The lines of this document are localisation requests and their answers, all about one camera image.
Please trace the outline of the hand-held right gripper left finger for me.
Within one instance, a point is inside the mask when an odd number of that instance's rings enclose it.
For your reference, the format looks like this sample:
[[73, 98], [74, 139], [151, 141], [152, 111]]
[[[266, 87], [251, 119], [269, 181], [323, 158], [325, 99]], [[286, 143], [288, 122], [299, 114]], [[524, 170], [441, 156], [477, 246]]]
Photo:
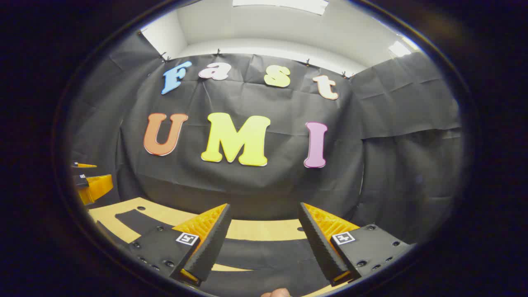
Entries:
[[126, 250], [155, 273], [200, 286], [215, 264], [231, 223], [225, 203], [175, 227], [154, 224]]

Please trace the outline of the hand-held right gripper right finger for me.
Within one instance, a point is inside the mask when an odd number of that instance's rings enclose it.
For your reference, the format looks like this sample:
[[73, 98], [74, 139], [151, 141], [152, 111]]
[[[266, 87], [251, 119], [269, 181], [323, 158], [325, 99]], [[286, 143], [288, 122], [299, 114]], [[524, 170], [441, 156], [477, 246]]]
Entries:
[[359, 227], [307, 203], [299, 203], [298, 217], [332, 286], [365, 278], [410, 250], [409, 244], [375, 224]]

